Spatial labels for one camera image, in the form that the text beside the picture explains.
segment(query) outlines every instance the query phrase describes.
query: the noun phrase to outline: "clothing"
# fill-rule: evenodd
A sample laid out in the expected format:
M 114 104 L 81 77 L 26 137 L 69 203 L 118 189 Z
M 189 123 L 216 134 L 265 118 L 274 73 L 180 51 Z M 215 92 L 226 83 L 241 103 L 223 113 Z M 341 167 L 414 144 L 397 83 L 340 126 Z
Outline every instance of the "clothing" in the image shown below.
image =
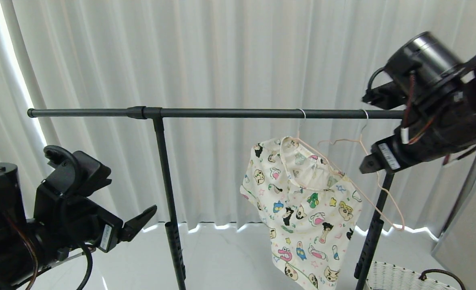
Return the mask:
M 275 266 L 306 290 L 333 290 L 362 207 L 350 179 L 284 137 L 252 148 L 240 193 L 270 228 Z

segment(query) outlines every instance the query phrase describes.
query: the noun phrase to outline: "glossy floor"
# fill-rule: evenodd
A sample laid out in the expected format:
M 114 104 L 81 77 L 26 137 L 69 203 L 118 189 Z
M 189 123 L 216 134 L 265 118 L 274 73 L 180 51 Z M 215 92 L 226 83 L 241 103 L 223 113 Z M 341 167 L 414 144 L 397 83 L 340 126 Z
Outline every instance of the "glossy floor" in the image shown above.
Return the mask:
M 364 238 L 358 231 L 353 236 L 337 290 L 355 288 L 353 273 Z M 199 224 L 189 232 L 183 224 L 181 241 L 189 290 L 302 289 L 273 266 L 269 233 L 263 224 L 247 224 L 239 231 L 233 224 Z M 392 231 L 381 237 L 374 260 L 415 271 L 441 268 L 430 255 L 434 245 L 427 233 Z M 84 271 L 85 258 L 74 259 L 40 276 L 33 289 L 76 289 Z M 448 277 L 430 277 L 455 285 Z M 120 243 L 107 254 L 96 251 L 85 289 L 177 289 L 164 224 L 140 233 L 131 243 Z

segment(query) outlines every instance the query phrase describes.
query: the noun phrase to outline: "clothes hanger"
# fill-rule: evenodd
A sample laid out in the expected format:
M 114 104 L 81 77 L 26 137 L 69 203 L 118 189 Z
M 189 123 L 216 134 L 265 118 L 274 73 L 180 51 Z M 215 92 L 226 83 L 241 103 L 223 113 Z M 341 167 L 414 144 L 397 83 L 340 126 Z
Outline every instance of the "clothes hanger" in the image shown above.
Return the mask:
M 298 142 L 302 143 L 303 145 L 307 146 L 308 148 L 310 148 L 311 150 L 313 150 L 313 152 L 316 152 L 318 155 L 320 155 L 321 158 L 325 159 L 328 164 L 330 165 L 333 165 L 334 168 L 338 169 L 339 171 L 341 171 L 341 169 L 336 165 L 334 164 L 333 162 L 331 162 L 329 159 L 326 158 L 326 156 L 324 156 L 324 154 L 322 154 L 320 151 L 314 149 L 313 147 L 311 147 L 309 144 L 307 144 L 306 142 L 302 141 L 300 139 L 300 128 L 302 126 L 302 124 L 306 121 L 306 112 L 304 112 L 304 110 L 302 109 L 297 109 L 297 110 L 300 110 L 303 114 L 304 114 L 304 120 L 300 122 L 299 124 L 299 128 L 297 130 L 297 138 L 295 138 Z M 365 152 L 365 155 L 368 155 L 368 151 L 367 149 L 365 148 L 365 145 L 363 145 L 363 142 L 362 142 L 362 134 L 363 134 L 363 130 L 365 130 L 365 127 L 367 127 L 368 125 L 368 121 L 369 121 L 369 117 L 368 117 L 368 112 L 366 110 L 363 110 L 363 112 L 365 112 L 365 115 L 367 116 L 367 121 L 365 122 L 365 125 L 363 125 L 363 127 L 361 128 L 360 130 L 360 139 L 359 140 L 352 140 L 352 139 L 346 139 L 346 138 L 343 138 L 343 139 L 337 139 L 335 141 L 330 141 L 330 140 L 321 140 L 319 141 L 319 143 L 317 144 L 317 147 L 320 146 L 320 144 L 322 142 L 329 142 L 331 145 L 334 145 L 335 143 L 339 142 L 339 141 L 350 141 L 350 142 L 356 142 L 356 143 L 359 143 L 363 149 L 363 151 Z M 401 222 L 402 222 L 402 225 L 400 228 L 396 227 L 394 225 L 394 223 L 387 218 L 387 216 L 385 216 L 385 214 L 380 211 L 380 209 L 378 209 L 376 207 L 376 205 L 374 205 L 374 203 L 365 195 L 365 193 L 363 193 L 363 191 L 349 178 L 350 182 L 352 183 L 352 185 L 356 188 L 356 190 L 361 193 L 361 195 L 370 203 L 370 205 L 372 205 L 374 207 L 374 209 L 376 209 L 376 211 L 383 217 L 385 218 L 385 220 L 396 230 L 398 231 L 404 231 L 404 228 L 405 228 L 405 222 L 404 222 L 404 217 L 401 213 L 401 210 L 399 209 L 399 206 L 397 205 L 397 202 L 395 201 L 394 197 L 392 196 L 392 194 L 390 193 L 389 190 L 383 188 L 379 182 L 379 179 L 380 179 L 380 176 L 379 176 L 379 172 L 376 171 L 376 175 L 377 175 L 377 179 L 376 179 L 376 182 L 377 182 L 377 185 L 378 187 L 382 190 L 382 191 L 385 191 L 387 193 L 387 195 L 390 197 L 390 199 L 392 200 L 392 202 L 394 203 L 394 205 L 396 206 L 396 209 L 397 209 L 397 212 L 399 213 L 399 216 L 401 217 Z

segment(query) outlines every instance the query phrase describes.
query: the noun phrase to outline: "woven basket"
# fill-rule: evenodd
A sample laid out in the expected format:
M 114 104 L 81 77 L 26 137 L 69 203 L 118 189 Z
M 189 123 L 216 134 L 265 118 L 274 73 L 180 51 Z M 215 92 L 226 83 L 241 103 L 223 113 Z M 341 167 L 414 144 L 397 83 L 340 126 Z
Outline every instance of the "woven basket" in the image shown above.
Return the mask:
M 462 290 L 465 286 L 453 273 L 440 269 L 430 269 L 422 273 L 392 264 L 373 262 L 365 289 L 369 290 L 456 290 L 455 288 L 426 277 L 427 273 L 438 272 L 453 277 Z

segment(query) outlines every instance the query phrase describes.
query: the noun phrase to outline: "black metal rod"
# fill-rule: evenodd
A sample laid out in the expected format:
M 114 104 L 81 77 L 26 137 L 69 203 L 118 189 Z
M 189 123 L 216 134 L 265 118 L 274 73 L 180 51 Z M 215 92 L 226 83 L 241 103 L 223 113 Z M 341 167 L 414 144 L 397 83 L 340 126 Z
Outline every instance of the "black metal rod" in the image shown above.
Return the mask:
M 163 118 L 304 118 L 298 109 L 198 109 L 131 107 L 126 109 L 29 109 L 28 115 L 36 117 L 131 117 L 136 108 L 142 119 Z M 366 119 L 363 110 L 304 110 L 308 119 Z M 367 110 L 369 119 L 402 119 L 402 110 Z
M 387 173 L 385 175 L 385 180 L 383 181 L 383 188 L 389 190 L 393 180 L 394 174 Z M 388 195 L 385 191 L 380 191 L 378 202 L 376 203 L 376 207 L 380 211 L 383 211 L 383 208 L 385 207 L 387 196 Z M 365 287 L 370 265 L 372 264 L 372 259 L 374 258 L 374 253 L 376 253 L 376 247 L 378 246 L 381 231 L 383 230 L 383 224 L 384 222 L 381 219 L 381 214 L 377 211 L 374 211 L 372 220 L 370 221 L 369 231 L 365 237 L 365 242 L 363 243 L 360 259 L 356 264 L 356 271 L 354 273 L 354 277 L 358 279 L 358 283 L 356 283 L 356 290 L 363 290 Z
M 159 160 L 161 162 L 162 180 L 164 182 L 164 192 L 166 193 L 166 203 L 170 214 L 170 222 L 166 223 L 168 233 L 168 245 L 172 257 L 175 276 L 179 290 L 186 290 L 185 268 L 182 259 L 181 239 L 179 237 L 179 223 L 177 222 L 177 211 L 175 210 L 175 200 L 173 198 L 173 186 L 170 175 L 170 165 L 168 164 L 168 152 L 166 151 L 166 138 L 164 137 L 164 123 L 162 118 L 154 118 L 155 136 L 159 150 Z

